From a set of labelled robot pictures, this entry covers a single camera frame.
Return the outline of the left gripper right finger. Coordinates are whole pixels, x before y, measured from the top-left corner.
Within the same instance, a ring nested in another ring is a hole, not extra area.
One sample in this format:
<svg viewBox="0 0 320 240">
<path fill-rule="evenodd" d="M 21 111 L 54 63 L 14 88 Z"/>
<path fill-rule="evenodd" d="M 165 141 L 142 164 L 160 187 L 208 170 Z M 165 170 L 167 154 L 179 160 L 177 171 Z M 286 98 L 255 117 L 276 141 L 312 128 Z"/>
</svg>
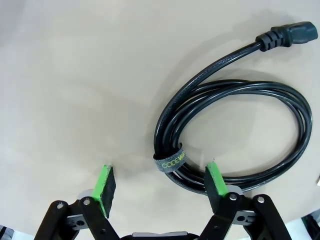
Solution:
<svg viewBox="0 0 320 240">
<path fill-rule="evenodd" d="M 213 216 L 200 240 L 223 240 L 232 225 L 241 225 L 252 240 L 290 240 L 272 199 L 266 194 L 246 197 L 240 187 L 226 184 L 216 163 L 208 163 L 204 188 Z"/>
</svg>

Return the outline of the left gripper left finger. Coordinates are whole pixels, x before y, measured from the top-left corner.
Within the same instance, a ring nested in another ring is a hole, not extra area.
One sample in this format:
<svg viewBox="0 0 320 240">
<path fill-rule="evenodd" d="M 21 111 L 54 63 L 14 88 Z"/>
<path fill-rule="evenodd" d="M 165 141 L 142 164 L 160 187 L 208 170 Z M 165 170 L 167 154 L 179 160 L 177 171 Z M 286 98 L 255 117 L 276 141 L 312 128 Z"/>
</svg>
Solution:
<svg viewBox="0 0 320 240">
<path fill-rule="evenodd" d="M 74 240 L 89 229 L 95 240 L 119 240 L 108 218 L 116 189 L 114 169 L 103 165 L 92 193 L 69 205 L 53 201 L 36 232 L 36 240 Z"/>
</svg>

